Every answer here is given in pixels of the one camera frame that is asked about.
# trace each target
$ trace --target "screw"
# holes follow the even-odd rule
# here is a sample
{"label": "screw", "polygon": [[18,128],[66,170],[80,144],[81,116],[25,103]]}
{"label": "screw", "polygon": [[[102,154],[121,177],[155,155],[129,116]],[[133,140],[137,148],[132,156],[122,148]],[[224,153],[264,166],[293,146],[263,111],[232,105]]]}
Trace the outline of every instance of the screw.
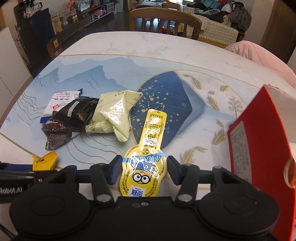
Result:
{"label": "screw", "polygon": [[182,202],[190,202],[192,200],[192,196],[189,194],[181,194],[178,196],[178,199]]}
{"label": "screw", "polygon": [[148,202],[141,202],[141,205],[142,205],[142,206],[148,206],[149,203],[148,203]]}
{"label": "screw", "polygon": [[132,206],[133,207],[140,207],[140,204],[139,203],[133,203]]}
{"label": "screw", "polygon": [[108,202],[111,200],[111,197],[107,194],[101,194],[101,195],[97,196],[96,199],[100,202]]}

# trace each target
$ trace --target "black snack bag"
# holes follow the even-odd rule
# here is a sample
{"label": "black snack bag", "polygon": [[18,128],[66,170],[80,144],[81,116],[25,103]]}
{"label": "black snack bag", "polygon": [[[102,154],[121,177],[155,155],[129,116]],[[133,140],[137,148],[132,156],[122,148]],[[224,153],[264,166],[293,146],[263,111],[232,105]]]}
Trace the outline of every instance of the black snack bag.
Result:
{"label": "black snack bag", "polygon": [[97,98],[81,96],[53,113],[42,127],[47,138],[45,149],[53,151],[78,135],[92,119],[98,101]]}

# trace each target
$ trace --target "cartoon character print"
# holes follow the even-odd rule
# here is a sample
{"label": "cartoon character print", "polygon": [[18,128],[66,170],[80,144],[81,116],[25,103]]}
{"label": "cartoon character print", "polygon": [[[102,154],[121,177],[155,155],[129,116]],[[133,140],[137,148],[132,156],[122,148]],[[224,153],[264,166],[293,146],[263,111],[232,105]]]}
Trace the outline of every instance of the cartoon character print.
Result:
{"label": "cartoon character print", "polygon": [[133,180],[138,184],[148,184],[153,178],[159,177],[157,166],[145,158],[134,157],[130,163],[133,169]]}

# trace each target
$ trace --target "marble table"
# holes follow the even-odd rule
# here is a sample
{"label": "marble table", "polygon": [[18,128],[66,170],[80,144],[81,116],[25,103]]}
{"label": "marble table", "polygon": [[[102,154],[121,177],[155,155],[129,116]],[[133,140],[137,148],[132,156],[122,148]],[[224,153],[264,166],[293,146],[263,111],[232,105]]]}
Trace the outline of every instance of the marble table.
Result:
{"label": "marble table", "polygon": [[[230,169],[226,132],[264,84],[296,98],[296,90],[275,74],[210,44],[145,32],[91,34],[54,59],[16,101],[0,129],[1,161],[30,164],[30,154],[47,153],[39,121],[54,92],[83,88],[84,96],[100,97],[129,89],[144,94],[131,111],[130,139],[120,143],[114,134],[81,133],[56,150],[60,168],[86,169],[124,155],[139,140],[146,111],[156,108],[168,114],[162,148],[167,156],[201,169]],[[178,189],[167,174],[159,195],[174,197]],[[118,184],[111,190],[120,195]],[[200,185],[197,198],[209,190]],[[92,199],[90,185],[82,184],[80,192]],[[0,223],[13,230],[6,208],[1,205]]]}

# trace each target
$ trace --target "nutrition label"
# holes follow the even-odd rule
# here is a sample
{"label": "nutrition label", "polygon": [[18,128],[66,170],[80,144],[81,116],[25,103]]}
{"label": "nutrition label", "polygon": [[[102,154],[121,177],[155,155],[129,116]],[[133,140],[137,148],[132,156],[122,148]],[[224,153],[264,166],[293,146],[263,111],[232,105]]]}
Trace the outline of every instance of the nutrition label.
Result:
{"label": "nutrition label", "polygon": [[234,174],[252,183],[252,172],[248,140],[244,123],[241,121],[230,133]]}

